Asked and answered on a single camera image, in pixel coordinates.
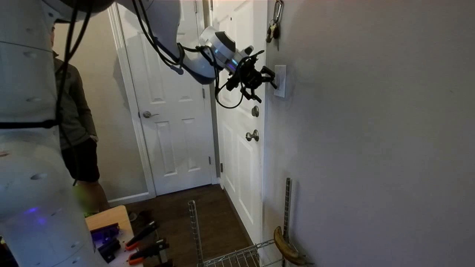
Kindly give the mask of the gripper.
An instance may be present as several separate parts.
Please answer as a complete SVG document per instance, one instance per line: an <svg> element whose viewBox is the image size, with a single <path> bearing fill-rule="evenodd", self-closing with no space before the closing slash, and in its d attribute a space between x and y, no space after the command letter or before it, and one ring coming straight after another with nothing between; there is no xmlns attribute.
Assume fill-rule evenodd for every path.
<svg viewBox="0 0 475 267"><path fill-rule="evenodd" d="M240 91L242 96L247 100L255 100L262 103L259 96L256 95L255 89L251 88L261 77L261 83L269 83L273 89L277 90L278 85L275 83L275 72L267 66L263 66L260 71L256 69L258 59L241 59L236 66L236 71L227 80L226 89L232 91L240 84L245 86Z"/></svg>

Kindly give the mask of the keys on carabiner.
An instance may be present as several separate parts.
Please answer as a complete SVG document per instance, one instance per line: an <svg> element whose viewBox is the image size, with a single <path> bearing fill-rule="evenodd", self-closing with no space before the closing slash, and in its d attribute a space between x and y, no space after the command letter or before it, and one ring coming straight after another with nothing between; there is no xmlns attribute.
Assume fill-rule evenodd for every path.
<svg viewBox="0 0 475 267"><path fill-rule="evenodd" d="M266 43L271 43L273 40L280 38L280 20L283 13L283 0L275 0L273 16L266 33Z"/></svg>

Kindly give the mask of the white panel door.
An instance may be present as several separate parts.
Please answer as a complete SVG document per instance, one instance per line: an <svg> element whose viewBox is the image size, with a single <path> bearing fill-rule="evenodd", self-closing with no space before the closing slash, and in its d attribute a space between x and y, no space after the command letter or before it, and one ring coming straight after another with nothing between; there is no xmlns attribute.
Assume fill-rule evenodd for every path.
<svg viewBox="0 0 475 267"><path fill-rule="evenodd" d="M268 0L213 0L213 26L226 32L243 50L252 45L254 52L266 49ZM251 241L263 241L263 144L266 85L255 93L262 100L241 97L239 88L228 91L224 83L228 72L219 78L219 104L216 105L219 130L219 161L223 165L221 184L226 189ZM259 106L259 117L251 109ZM259 131L258 142L245 139L247 132Z"/></svg>
<svg viewBox="0 0 475 267"><path fill-rule="evenodd" d="M118 14L156 194L212 184L216 166L209 86L165 66L137 17L121 5ZM144 111L160 115L146 119Z"/></svg>

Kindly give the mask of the ripe banana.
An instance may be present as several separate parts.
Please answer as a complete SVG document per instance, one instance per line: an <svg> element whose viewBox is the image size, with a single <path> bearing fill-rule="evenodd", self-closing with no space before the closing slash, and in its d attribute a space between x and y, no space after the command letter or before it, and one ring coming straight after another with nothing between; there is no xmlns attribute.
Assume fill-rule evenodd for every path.
<svg viewBox="0 0 475 267"><path fill-rule="evenodd" d="M290 243L288 243L283 236L283 232L280 226L277 226L273 233L273 239L276 247L282 254L285 260L291 262L296 266L305 266L307 261L303 255L301 255Z"/></svg>

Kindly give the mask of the person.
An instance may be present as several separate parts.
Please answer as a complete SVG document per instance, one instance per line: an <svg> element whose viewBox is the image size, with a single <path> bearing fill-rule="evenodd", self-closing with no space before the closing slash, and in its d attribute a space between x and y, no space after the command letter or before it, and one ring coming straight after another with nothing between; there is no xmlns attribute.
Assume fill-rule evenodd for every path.
<svg viewBox="0 0 475 267"><path fill-rule="evenodd" d="M61 152L67 169L76 179L80 205L87 215L108 210L110 206L99 183L97 132L85 98L82 78L72 65L67 67L61 114Z"/></svg>

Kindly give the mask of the orange and black clamp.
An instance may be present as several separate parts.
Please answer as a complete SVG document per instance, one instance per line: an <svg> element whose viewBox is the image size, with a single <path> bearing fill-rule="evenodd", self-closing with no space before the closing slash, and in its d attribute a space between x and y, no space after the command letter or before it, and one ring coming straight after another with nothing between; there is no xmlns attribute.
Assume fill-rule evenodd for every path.
<svg viewBox="0 0 475 267"><path fill-rule="evenodd" d="M169 248L170 245L166 239L161 239L148 247L129 255L127 262L129 266L136 266L141 264L148 257L156 257L159 264L154 267L169 267L173 265L173 262L168 261L167 250Z"/></svg>
<svg viewBox="0 0 475 267"><path fill-rule="evenodd" d="M141 240L146 238L151 233L155 232L158 229L158 224L155 221L148 223L138 234L134 235L128 242L125 244L126 251L134 250Z"/></svg>

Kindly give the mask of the white wall switch plate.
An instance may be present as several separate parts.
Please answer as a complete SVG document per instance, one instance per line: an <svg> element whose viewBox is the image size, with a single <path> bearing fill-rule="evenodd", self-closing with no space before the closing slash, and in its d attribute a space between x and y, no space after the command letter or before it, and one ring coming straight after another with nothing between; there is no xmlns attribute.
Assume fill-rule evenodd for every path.
<svg viewBox="0 0 475 267"><path fill-rule="evenodd" d="M280 98L286 97L286 77L286 65L275 65L275 84L277 86L277 88L274 89L275 96Z"/></svg>

